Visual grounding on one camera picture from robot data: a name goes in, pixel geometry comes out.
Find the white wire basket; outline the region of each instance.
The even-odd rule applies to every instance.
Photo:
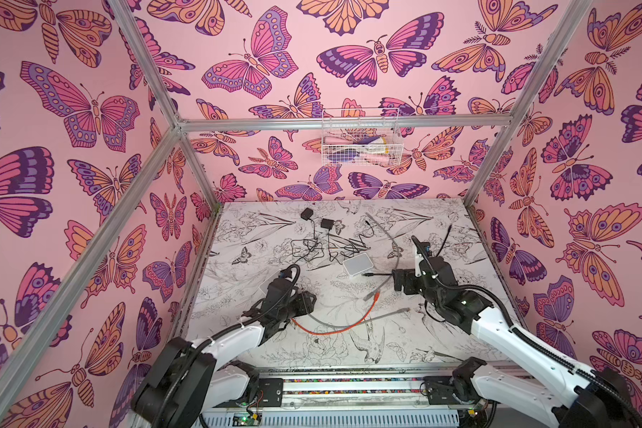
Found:
[[[326,164],[377,165],[393,167],[402,160],[404,141],[399,116],[357,116],[355,108],[324,109],[321,120],[321,159]],[[347,122],[360,127],[347,127]]]

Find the red wire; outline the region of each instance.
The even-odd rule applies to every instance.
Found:
[[[373,304],[371,304],[371,307],[369,307],[369,308],[368,308],[368,311],[366,312],[366,315],[364,315],[364,316],[361,318],[361,320],[356,321],[354,324],[350,325],[349,327],[345,327],[345,328],[343,328],[342,330],[328,331],[328,332],[326,332],[326,333],[316,333],[315,331],[310,331],[310,330],[307,330],[307,329],[305,329],[304,327],[302,327],[302,326],[300,325],[300,323],[299,323],[299,322],[297,322],[294,318],[292,318],[292,319],[290,319],[290,320],[291,320],[292,322],[294,322],[294,323],[295,323],[295,325],[296,325],[297,327],[299,327],[300,329],[302,329],[302,331],[306,331],[307,333],[309,333],[309,334],[311,334],[311,335],[314,335],[314,336],[329,336],[329,335],[331,335],[331,334],[338,334],[338,333],[342,333],[343,331],[350,330],[350,329],[352,329],[352,328],[354,328],[354,327],[358,326],[359,324],[361,324],[361,323],[366,319],[366,317],[368,316],[368,314],[370,314],[370,313],[371,313],[371,311],[373,310],[373,307],[376,305],[376,302],[377,302],[377,300],[378,300],[378,296],[380,296],[380,295],[381,295],[381,292],[377,292],[377,293],[373,296]]]

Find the red cable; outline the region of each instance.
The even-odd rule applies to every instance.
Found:
[[[294,322],[294,323],[295,323],[295,325],[296,325],[297,327],[299,327],[300,329],[302,329],[302,331],[306,331],[307,333],[309,333],[309,334],[311,334],[311,335],[314,335],[314,336],[329,336],[329,335],[331,335],[331,334],[338,334],[338,333],[342,333],[343,331],[350,330],[350,329],[352,329],[352,328],[354,328],[354,327],[358,326],[359,324],[361,324],[361,323],[366,319],[366,317],[368,316],[368,314],[370,314],[370,313],[371,313],[371,311],[373,310],[373,307],[376,305],[376,302],[377,302],[377,300],[378,300],[378,296],[380,296],[380,295],[381,295],[381,292],[377,292],[377,293],[373,296],[373,304],[371,304],[371,307],[369,307],[369,308],[368,308],[368,311],[367,311],[367,312],[366,312],[366,314],[361,318],[361,320],[356,321],[356,322],[355,322],[354,324],[352,324],[351,326],[349,326],[349,327],[345,327],[345,328],[343,328],[342,330],[328,331],[328,332],[326,332],[326,333],[316,333],[315,331],[309,331],[309,330],[305,329],[304,327],[302,327],[302,326],[300,325],[300,323],[299,323],[299,322],[297,322],[294,318],[292,318],[292,319],[290,319],[290,320],[291,320],[292,322]]]

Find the wire basket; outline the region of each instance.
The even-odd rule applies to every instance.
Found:
[[[402,160],[404,141],[400,133],[399,116],[356,116],[358,109],[324,109],[321,120],[321,159],[326,164],[377,165],[393,167]],[[362,122],[365,127],[347,127]]]

